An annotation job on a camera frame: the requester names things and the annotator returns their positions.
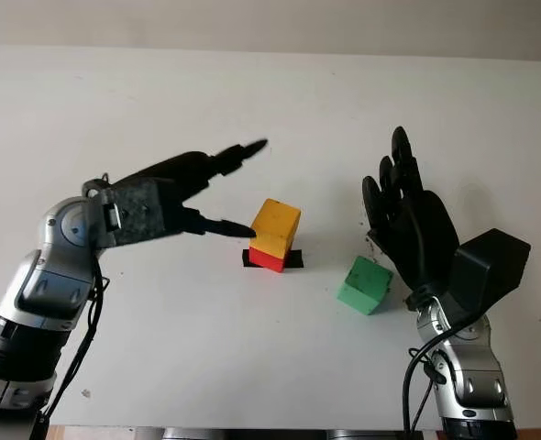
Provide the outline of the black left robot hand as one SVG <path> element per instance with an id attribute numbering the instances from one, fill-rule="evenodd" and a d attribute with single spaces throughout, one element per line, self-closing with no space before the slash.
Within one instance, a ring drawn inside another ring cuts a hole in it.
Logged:
<path id="1" fill-rule="evenodd" d="M 247 145 L 234 145 L 215 155 L 185 152 L 109 184 L 103 189 L 103 208 L 114 206 L 119 225 L 107 225 L 105 232 L 117 246 L 183 233 L 255 237 L 256 232 L 248 225 L 209 219 L 184 203 L 208 188 L 215 176 L 237 171 L 267 144 L 268 140 L 263 138 Z"/>

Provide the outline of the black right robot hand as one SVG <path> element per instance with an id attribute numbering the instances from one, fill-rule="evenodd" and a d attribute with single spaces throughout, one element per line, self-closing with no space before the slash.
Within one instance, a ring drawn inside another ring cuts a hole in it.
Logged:
<path id="1" fill-rule="evenodd" d="M 379 178 L 363 179 L 362 196 L 370 239 L 411 290 L 408 309 L 444 293 L 458 235 L 441 199 L 424 188 L 403 127 L 393 130 L 392 152 L 381 159 Z"/>

